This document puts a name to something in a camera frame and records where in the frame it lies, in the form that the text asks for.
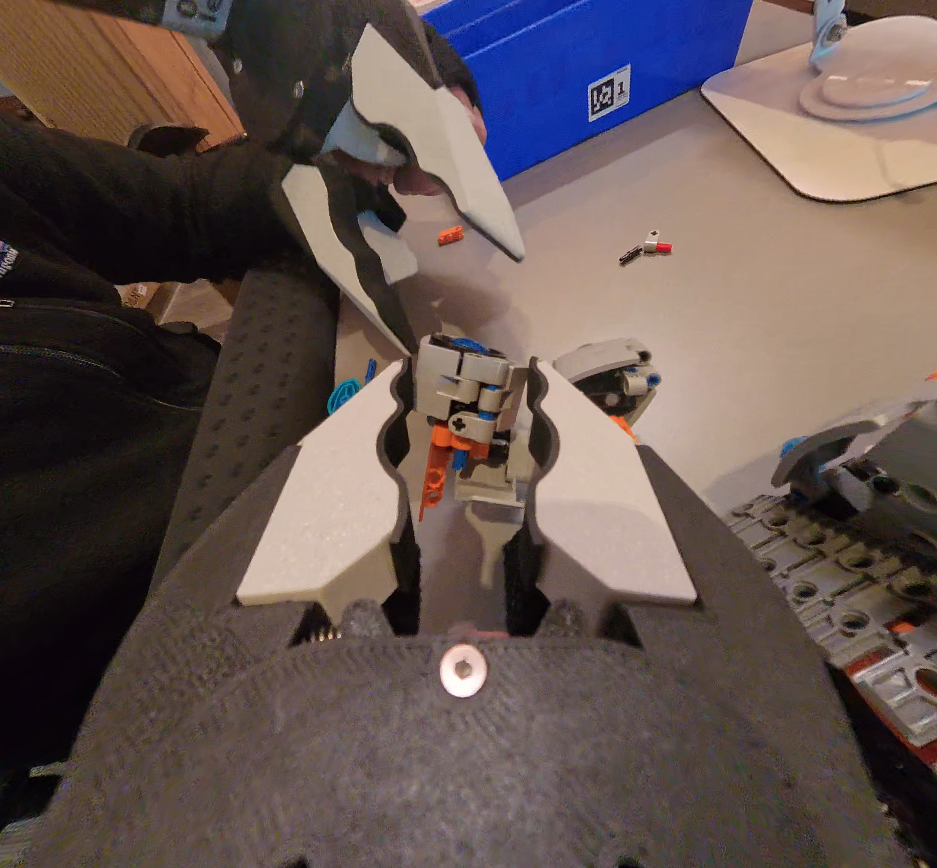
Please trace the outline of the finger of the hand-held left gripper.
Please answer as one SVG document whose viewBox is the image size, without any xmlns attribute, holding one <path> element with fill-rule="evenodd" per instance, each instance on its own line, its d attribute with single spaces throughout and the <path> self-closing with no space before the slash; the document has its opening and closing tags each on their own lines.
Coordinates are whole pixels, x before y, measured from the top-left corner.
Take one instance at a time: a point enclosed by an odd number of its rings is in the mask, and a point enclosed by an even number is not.
<svg viewBox="0 0 937 868">
<path fill-rule="evenodd" d="M 418 340 L 395 288 L 417 272 L 407 243 L 372 211 L 358 211 L 349 179 L 334 169 L 293 165 L 281 187 L 320 269 L 393 346 L 414 354 Z"/>
<path fill-rule="evenodd" d="M 448 88 L 431 87 L 371 24 L 350 56 L 350 85 L 358 118 L 398 141 L 463 220 L 521 263 L 521 230 L 464 104 Z"/>
</svg>

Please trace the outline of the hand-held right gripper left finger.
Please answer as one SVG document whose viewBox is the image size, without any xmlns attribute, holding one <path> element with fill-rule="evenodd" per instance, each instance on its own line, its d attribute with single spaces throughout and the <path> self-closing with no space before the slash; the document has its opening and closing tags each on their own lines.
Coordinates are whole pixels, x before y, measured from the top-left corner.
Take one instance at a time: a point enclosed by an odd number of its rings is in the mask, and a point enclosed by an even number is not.
<svg viewBox="0 0 937 868">
<path fill-rule="evenodd" d="M 390 429 L 406 411 L 408 361 L 394 361 L 298 444 L 236 591 L 240 605 L 319 604 L 337 623 L 397 589 L 392 543 L 408 515 Z"/>
</svg>

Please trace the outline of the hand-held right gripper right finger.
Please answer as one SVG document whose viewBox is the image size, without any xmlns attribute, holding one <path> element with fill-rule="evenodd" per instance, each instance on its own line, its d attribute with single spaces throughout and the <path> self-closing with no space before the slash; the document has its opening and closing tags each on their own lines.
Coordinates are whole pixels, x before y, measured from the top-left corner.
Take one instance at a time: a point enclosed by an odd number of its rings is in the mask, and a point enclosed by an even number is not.
<svg viewBox="0 0 937 868">
<path fill-rule="evenodd" d="M 617 604 L 694 605 L 697 589 L 633 437 L 536 357 L 527 399 L 537 590 L 577 608 L 591 634 Z"/>
</svg>

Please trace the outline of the grey orange twin-motor toy assembly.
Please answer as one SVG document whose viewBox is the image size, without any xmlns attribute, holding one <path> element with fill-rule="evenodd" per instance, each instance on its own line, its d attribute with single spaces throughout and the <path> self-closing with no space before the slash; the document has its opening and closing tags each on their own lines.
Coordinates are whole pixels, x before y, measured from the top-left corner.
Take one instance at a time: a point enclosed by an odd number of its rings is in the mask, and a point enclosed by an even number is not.
<svg viewBox="0 0 937 868">
<path fill-rule="evenodd" d="M 534 470 L 529 367 L 445 349 L 432 336 L 421 342 L 414 373 L 415 410 L 431 428 L 419 519 L 442 502 L 451 482 L 453 501 L 482 538 L 480 581 L 490 589 L 526 518 Z M 660 382 L 642 344 L 587 344 L 549 364 L 637 443 L 634 425 Z"/>
</svg>

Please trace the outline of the person's left forearm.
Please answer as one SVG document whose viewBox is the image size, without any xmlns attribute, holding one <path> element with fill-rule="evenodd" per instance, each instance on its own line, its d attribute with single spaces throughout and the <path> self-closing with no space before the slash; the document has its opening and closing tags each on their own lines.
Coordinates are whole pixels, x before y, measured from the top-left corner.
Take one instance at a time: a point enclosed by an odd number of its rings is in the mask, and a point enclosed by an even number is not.
<svg viewBox="0 0 937 868">
<path fill-rule="evenodd" d="M 299 250 L 261 145 L 160 159 L 2 113 L 2 297 L 115 305 L 136 282 L 241 279 Z"/>
</svg>

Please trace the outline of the person's left hand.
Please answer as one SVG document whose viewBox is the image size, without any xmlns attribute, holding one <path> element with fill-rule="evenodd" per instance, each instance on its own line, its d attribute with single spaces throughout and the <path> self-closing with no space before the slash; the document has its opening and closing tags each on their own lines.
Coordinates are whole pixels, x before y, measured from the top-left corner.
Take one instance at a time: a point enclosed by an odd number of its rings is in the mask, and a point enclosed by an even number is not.
<svg viewBox="0 0 937 868">
<path fill-rule="evenodd" d="M 464 104 L 469 121 L 485 147 L 483 103 L 468 64 L 432 26 L 417 20 L 417 32 L 415 41 L 399 45 L 393 44 L 388 34 L 381 34 L 431 87 L 448 88 Z M 371 182 L 389 184 L 404 195 L 446 193 L 408 159 L 398 141 L 380 137 L 358 118 L 351 107 L 350 96 L 327 134 L 324 149 L 333 152 L 336 158 L 347 159 L 350 168 L 367 175 Z"/>
</svg>

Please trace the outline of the blue plastic bin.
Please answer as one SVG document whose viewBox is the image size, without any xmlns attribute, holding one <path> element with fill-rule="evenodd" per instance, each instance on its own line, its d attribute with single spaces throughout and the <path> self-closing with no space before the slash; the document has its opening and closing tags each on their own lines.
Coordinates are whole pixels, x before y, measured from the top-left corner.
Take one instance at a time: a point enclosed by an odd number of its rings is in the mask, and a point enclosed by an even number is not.
<svg viewBox="0 0 937 868">
<path fill-rule="evenodd" d="M 450 0 L 426 14 L 470 67 L 501 180 L 734 65 L 754 0 Z"/>
</svg>

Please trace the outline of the wooden panel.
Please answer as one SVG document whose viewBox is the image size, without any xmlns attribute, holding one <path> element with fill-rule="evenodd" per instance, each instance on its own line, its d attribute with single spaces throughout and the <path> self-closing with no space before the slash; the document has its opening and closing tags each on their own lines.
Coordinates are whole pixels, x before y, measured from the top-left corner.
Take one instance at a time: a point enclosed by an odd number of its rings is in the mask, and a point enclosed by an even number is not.
<svg viewBox="0 0 937 868">
<path fill-rule="evenodd" d="M 41 122 L 124 144 L 140 126 L 242 124 L 203 55 L 183 35 L 49 0 L 1 0 L 1 80 Z"/>
</svg>

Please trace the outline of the large grey orange toy vehicle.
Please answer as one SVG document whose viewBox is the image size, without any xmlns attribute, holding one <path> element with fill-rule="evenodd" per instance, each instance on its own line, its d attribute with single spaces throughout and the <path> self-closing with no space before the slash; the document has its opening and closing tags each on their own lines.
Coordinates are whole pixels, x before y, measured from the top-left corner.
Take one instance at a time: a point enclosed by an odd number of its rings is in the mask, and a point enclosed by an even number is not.
<svg viewBox="0 0 937 868">
<path fill-rule="evenodd" d="M 826 662 L 927 766 L 936 756 L 936 386 L 787 441 L 725 517 Z"/>
</svg>

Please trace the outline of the grey red pin connector piece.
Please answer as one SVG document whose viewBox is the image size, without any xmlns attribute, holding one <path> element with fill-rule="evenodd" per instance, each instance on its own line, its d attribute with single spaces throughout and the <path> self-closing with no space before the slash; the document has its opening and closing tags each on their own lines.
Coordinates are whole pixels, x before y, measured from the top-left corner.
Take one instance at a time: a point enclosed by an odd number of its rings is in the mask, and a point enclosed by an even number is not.
<svg viewBox="0 0 937 868">
<path fill-rule="evenodd" d="M 658 229 L 652 229 L 643 242 L 629 248 L 618 258 L 618 265 L 624 267 L 643 258 L 669 256 L 672 252 L 673 244 L 662 240 Z"/>
</svg>

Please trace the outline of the white desk lamp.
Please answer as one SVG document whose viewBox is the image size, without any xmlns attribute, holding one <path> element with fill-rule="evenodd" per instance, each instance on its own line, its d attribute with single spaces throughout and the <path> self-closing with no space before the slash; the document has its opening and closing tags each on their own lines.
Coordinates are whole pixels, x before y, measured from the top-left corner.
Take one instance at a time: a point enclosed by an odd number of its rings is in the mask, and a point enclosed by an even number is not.
<svg viewBox="0 0 937 868">
<path fill-rule="evenodd" d="M 798 194 L 843 204 L 936 182 L 936 21 L 849 27 L 814 0 L 813 41 L 710 77 L 706 101 Z"/>
</svg>

